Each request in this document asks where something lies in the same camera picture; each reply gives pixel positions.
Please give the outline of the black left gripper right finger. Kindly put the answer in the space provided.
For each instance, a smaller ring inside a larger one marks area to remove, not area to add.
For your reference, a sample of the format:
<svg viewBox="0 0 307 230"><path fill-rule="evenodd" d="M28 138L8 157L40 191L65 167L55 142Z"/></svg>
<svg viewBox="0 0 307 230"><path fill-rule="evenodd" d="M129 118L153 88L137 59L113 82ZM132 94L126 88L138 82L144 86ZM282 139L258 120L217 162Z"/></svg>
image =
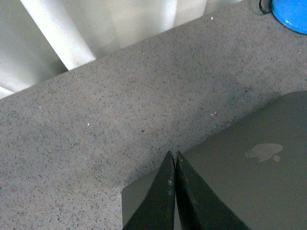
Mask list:
<svg viewBox="0 0 307 230"><path fill-rule="evenodd" d="M208 186L181 152L176 162L176 199L183 230L249 230Z"/></svg>

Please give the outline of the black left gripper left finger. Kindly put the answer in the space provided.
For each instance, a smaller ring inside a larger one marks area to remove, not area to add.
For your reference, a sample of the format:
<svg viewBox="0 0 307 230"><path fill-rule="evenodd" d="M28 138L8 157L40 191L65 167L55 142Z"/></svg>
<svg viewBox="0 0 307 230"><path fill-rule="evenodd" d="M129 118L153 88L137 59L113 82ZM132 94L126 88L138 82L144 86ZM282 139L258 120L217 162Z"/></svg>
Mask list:
<svg viewBox="0 0 307 230"><path fill-rule="evenodd" d="M169 150L144 200L124 230L172 230L175 215L175 161Z"/></svg>

